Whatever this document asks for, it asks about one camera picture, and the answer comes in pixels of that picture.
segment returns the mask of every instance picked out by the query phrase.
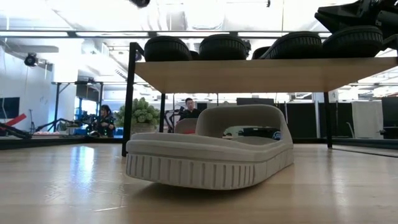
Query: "wooden floor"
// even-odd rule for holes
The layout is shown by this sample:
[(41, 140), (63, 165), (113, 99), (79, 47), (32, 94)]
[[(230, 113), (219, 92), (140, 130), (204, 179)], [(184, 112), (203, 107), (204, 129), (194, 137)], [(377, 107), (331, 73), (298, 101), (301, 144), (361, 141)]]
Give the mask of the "wooden floor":
[(398, 159), (296, 145), (295, 164), (244, 190), (124, 175), (120, 146), (0, 151), (0, 223), (397, 223)]

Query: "red object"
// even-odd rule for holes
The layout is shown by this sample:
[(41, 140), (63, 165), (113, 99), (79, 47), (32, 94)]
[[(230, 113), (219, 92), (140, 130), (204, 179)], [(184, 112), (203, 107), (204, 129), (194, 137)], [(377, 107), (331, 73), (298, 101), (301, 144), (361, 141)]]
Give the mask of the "red object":
[(25, 119), (25, 118), (26, 118), (26, 115), (25, 115), (25, 114), (21, 114), (21, 115), (19, 115), (18, 117), (16, 117), (16, 118), (14, 118), (14, 119), (8, 121), (7, 123), (5, 123), (5, 125), (14, 126), (14, 125), (16, 125), (17, 123), (20, 123), (20, 122), (21, 122), (23, 119)]
[(195, 134), (195, 130), (185, 131), (184, 134)]

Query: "tripod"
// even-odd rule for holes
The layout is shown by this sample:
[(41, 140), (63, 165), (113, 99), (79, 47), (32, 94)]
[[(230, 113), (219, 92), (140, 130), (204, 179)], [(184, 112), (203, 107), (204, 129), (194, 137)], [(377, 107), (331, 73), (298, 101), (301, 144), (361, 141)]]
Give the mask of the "tripod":
[(35, 123), (33, 122), (33, 117), (32, 117), (32, 109), (29, 109), (30, 113), (30, 133), (34, 134), (36, 131)]

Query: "green plant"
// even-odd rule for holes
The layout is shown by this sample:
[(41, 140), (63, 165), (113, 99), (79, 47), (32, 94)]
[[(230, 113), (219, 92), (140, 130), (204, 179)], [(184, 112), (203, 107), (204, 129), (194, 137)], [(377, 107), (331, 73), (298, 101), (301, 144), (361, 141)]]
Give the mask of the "green plant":
[[(125, 105), (121, 106), (119, 112), (114, 113), (116, 118), (116, 126), (123, 127), (124, 126), (124, 114), (126, 107)], [(132, 101), (132, 116), (131, 116), (131, 125), (136, 123), (146, 123), (153, 124), (154, 126), (159, 124), (160, 120), (160, 111), (153, 106), (149, 105), (146, 102), (145, 98), (141, 98), (140, 100), (134, 99)]]

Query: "wooden shelf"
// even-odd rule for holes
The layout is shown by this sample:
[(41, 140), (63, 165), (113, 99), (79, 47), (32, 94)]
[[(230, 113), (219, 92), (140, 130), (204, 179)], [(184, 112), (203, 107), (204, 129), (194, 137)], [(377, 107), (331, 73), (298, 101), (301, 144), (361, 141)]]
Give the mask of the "wooden shelf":
[(161, 93), (325, 92), (397, 65), (396, 57), (143, 62), (136, 74)]

